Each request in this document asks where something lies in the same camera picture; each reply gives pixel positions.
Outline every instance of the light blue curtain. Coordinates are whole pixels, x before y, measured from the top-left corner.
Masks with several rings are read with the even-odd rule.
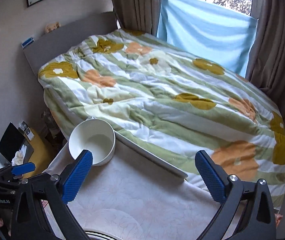
[[[245,76],[257,20],[200,0],[162,0],[157,36]]]

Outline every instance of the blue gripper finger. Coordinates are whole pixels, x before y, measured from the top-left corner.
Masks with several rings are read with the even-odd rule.
[[[195,155],[195,165],[204,180],[213,200],[221,205],[226,201],[226,188],[223,182],[227,173],[221,166],[216,165],[205,151],[199,151]]]
[[[11,174],[15,176],[23,175],[26,173],[29,173],[31,171],[34,171],[36,168],[34,163],[26,163],[18,166],[14,166],[11,169]]]
[[[63,194],[62,200],[65,204],[73,201],[90,171],[93,164],[93,155],[88,150],[83,150],[78,158],[62,172]]]

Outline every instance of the floral comforter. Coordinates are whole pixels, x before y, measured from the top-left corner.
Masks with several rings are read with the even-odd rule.
[[[68,138],[90,116],[186,171],[205,189],[194,156],[205,150],[228,174],[285,192],[285,129],[277,106],[244,78],[141,32],[94,35],[38,73]]]

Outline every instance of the brown curtain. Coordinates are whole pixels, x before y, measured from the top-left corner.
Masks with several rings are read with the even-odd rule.
[[[160,0],[112,0],[122,28],[157,34]]]
[[[264,0],[246,78],[285,116],[285,0]]]

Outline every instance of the yellow nightstand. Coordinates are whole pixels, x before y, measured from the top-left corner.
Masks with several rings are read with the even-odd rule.
[[[36,169],[32,172],[24,174],[24,178],[30,178],[32,176],[41,174],[56,157],[55,150],[51,144],[47,140],[42,139],[34,129],[30,128],[30,130],[35,137],[31,141],[26,135],[25,137],[34,148],[34,152],[32,153],[29,162],[34,163]]]

